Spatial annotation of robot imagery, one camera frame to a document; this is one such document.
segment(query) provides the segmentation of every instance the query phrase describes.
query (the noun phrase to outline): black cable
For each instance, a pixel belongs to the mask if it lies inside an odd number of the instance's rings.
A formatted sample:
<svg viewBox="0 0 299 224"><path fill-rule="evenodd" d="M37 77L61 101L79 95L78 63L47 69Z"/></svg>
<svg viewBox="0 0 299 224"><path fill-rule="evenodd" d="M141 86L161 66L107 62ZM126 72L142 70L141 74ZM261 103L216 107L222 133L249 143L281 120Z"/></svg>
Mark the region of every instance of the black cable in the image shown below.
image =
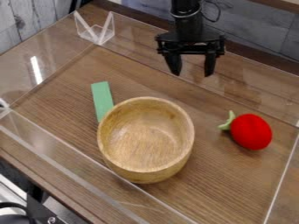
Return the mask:
<svg viewBox="0 0 299 224"><path fill-rule="evenodd" d="M201 16L202 16L208 21L210 21L212 23L216 23L216 22L220 20L220 5L218 5L218 3L217 3L217 0L216 0L216 2L212 2L212 0L201 0L201 1L202 1L204 4L213 4L214 7L217 8L217 10L218 10L218 15L217 15L216 19L210 19L210 18L208 18L208 17L204 15L204 13L202 13L202 8L204 8L204 7L201 7L201 11L200 11Z"/></svg>

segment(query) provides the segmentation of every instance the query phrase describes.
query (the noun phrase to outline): bowl rim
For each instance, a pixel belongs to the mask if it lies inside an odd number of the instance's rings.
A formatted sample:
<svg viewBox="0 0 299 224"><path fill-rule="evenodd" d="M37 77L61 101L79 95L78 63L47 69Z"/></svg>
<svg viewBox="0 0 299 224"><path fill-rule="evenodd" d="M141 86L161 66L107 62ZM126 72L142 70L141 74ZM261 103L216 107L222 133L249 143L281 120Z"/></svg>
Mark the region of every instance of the bowl rim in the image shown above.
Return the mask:
<svg viewBox="0 0 299 224"><path fill-rule="evenodd" d="M164 165L160 165L158 167L156 167L156 169L150 170L150 171L146 171L146 170L142 170L142 169L126 169L114 159L110 158L110 156L102 152L102 149L103 149L103 145L101 143L101 140L99 140L99 130L101 130L101 127L102 127L102 124L105 123L105 120L107 119L107 117L110 116L110 114L114 112L114 110L124 106L125 104L130 103L130 102L136 102L136 101L158 101L158 102L164 102L166 103L168 105L170 105L182 115L182 118L185 119L185 122L189 126L189 130L190 130L190 134L189 134L189 139L188 139L188 144L186 146L184 147L182 149L182 152L180 154L180 156L172 160L168 164L164 164ZM192 123L192 119L189 117L189 115L186 114L186 112L184 111L184 109L177 105L174 104L173 102L165 100L165 99L161 99L161 98L156 98L156 97L150 97L150 96L141 96L141 97L136 97L136 98L130 98L125 101L121 101L107 112L106 114L103 115L98 125L97 125L97 147L98 147L98 150L101 152L101 155L103 156L103 159L107 160L109 163L112 163L112 165L114 165L116 167L118 167L120 169L128 171L128 172L136 172L136 173L150 173L150 172L158 172L161 170L165 170L168 169L169 167L173 167L176 164L180 163L180 161L182 161L185 159L185 157L188 157L188 155L190 154L190 151L192 151L192 145L193 145L193 139L194 139L194 128L193 128L193 123Z"/></svg>

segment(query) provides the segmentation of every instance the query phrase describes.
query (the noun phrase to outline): green sponge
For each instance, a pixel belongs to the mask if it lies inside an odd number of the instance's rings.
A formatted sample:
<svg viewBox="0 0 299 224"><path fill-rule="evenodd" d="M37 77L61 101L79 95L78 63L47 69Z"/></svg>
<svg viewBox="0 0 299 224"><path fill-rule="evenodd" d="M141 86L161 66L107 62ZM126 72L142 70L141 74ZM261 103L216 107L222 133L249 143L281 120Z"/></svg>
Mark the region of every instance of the green sponge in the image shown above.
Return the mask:
<svg viewBox="0 0 299 224"><path fill-rule="evenodd" d="M113 100L109 92L107 82L102 81L91 84L90 91L93 95L97 121L99 122L105 113L113 108Z"/></svg>

